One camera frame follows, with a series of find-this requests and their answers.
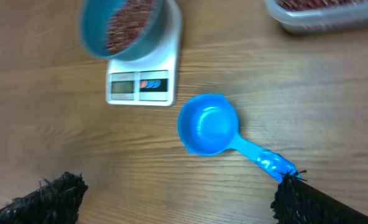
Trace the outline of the blue plastic measuring scoop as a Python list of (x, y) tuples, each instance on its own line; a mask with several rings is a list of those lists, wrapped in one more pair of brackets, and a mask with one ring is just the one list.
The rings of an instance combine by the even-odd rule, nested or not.
[(188, 100), (178, 116), (177, 131), (190, 154), (215, 156), (233, 149), (277, 182), (284, 175), (299, 177), (296, 166), (280, 154), (244, 139), (233, 105), (221, 94), (202, 94)]

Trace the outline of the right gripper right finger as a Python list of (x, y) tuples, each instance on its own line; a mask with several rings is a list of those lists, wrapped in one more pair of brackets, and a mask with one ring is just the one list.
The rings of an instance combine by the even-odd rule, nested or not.
[(282, 173), (270, 204), (278, 224), (368, 224), (368, 216), (308, 185), (300, 174)]

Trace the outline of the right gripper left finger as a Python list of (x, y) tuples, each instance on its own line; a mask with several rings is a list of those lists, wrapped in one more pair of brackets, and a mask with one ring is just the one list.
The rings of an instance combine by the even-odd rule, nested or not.
[(64, 172), (61, 177), (0, 209), (0, 224), (75, 224), (88, 186), (82, 175)]

